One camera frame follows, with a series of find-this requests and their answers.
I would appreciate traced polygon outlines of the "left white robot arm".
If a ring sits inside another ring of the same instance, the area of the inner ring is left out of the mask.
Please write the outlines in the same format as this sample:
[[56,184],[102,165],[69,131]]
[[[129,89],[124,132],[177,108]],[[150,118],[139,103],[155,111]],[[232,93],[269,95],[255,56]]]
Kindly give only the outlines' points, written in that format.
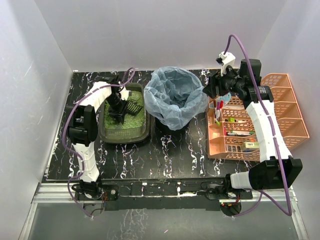
[[119,76],[99,77],[93,87],[71,108],[63,136],[69,137],[77,156],[80,176],[85,183],[96,182],[100,176],[95,157],[95,141],[98,136],[97,110],[105,102],[108,114],[117,123],[124,123],[128,107],[129,91]]

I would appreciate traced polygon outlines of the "black litter scoop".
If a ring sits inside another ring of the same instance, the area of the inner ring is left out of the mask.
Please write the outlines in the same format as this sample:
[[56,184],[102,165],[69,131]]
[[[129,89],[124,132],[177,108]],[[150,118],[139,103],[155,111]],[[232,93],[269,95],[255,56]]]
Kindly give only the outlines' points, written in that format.
[[123,104],[123,115],[129,114],[136,116],[143,108],[141,104],[138,104],[138,102],[134,100],[122,100],[121,103]]

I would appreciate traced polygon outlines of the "dark green litter box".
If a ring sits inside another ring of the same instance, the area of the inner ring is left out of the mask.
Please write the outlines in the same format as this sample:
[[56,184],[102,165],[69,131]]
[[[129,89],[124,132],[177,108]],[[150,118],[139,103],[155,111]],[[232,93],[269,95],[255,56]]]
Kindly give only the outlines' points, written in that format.
[[105,128],[105,103],[100,106],[98,132],[100,139],[108,144],[129,144],[143,141],[150,133],[150,115],[144,108],[144,125],[129,129]]

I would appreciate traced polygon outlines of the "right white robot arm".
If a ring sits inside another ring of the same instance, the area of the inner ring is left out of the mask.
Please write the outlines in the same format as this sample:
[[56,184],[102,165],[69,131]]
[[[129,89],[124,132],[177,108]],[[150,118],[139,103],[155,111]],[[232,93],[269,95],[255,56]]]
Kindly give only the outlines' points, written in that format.
[[287,190],[303,169],[302,161],[293,158],[285,144],[275,114],[272,90],[261,85],[262,64],[258,59],[243,59],[236,71],[232,61],[217,58],[221,69],[209,77],[203,92],[210,98],[236,94],[254,127],[259,144],[260,163],[246,172],[227,174],[225,191],[243,190]]

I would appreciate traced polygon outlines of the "blue plastic bag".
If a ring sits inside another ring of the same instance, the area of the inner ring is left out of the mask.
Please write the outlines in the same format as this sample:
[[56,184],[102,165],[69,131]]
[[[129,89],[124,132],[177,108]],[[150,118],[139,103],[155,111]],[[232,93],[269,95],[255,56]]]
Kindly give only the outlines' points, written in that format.
[[203,89],[192,72],[174,66],[160,67],[151,73],[144,87],[144,107],[170,130],[177,131],[205,112],[209,98]]

